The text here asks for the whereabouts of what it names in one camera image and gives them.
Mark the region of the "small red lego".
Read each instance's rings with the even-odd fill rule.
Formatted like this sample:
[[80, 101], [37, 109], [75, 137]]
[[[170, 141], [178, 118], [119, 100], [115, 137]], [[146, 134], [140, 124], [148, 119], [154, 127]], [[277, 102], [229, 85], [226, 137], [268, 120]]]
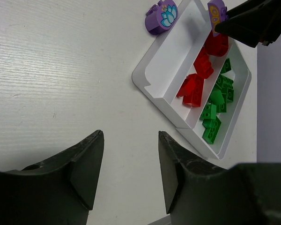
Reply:
[[195, 87], [196, 87], [195, 79], [193, 77], [186, 78], [182, 86], [180, 87], [176, 97], [181, 98], [181, 97], [191, 96], [194, 92]]

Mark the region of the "purple paw print lego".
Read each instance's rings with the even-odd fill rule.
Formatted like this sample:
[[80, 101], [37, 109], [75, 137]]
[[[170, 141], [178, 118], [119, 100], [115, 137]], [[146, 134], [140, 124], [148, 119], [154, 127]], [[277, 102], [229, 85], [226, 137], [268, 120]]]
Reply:
[[174, 26], [178, 18], [178, 7], [173, 0], [160, 0], [146, 13], [145, 28], [150, 35], [157, 36]]

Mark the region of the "green 2x4 lego plate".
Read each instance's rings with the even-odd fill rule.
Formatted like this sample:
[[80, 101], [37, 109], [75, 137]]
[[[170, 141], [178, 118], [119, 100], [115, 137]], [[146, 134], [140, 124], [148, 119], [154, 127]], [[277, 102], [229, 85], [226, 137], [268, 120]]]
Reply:
[[232, 103], [234, 101], [234, 89], [226, 88], [225, 94], [227, 96], [227, 103]]

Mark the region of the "red lego brick top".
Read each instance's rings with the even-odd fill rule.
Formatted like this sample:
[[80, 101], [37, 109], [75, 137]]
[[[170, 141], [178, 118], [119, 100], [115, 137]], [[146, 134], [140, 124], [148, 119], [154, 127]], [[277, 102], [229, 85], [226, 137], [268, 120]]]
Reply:
[[194, 61], [194, 67], [197, 74], [203, 79], [208, 79], [214, 72], [212, 68], [212, 63], [209, 60], [209, 55], [207, 54], [205, 47], [202, 47], [199, 55]]

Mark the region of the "green 2x2 lego brick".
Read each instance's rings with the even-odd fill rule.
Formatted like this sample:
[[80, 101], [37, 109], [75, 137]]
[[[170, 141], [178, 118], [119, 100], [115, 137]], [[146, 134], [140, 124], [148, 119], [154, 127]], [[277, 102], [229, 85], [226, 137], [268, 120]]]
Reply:
[[215, 120], [211, 120], [208, 122], [208, 120], [203, 120], [203, 126], [206, 128], [202, 138], [208, 143], [213, 144], [215, 142], [215, 139], [218, 135], [218, 132], [220, 130], [222, 122], [218, 117], [215, 118]]

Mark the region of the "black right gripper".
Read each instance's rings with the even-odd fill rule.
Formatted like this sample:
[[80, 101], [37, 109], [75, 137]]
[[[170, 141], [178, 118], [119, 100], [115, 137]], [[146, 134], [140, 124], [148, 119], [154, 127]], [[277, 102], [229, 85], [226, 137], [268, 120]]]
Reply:
[[269, 46], [281, 34], [281, 0], [247, 0], [227, 11], [215, 31], [249, 47]]

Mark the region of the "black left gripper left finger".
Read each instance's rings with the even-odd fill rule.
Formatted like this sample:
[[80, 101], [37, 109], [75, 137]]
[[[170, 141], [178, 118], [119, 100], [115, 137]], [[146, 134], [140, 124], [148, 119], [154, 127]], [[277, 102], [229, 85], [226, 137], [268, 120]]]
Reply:
[[0, 172], [0, 225], [84, 225], [93, 209], [104, 154], [97, 130], [22, 170]]

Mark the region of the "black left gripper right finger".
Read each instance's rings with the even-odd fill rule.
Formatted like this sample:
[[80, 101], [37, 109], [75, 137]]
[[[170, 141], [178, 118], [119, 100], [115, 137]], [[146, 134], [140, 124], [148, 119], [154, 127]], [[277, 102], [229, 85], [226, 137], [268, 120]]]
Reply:
[[281, 163], [216, 166], [158, 134], [167, 214], [174, 225], [281, 225]]

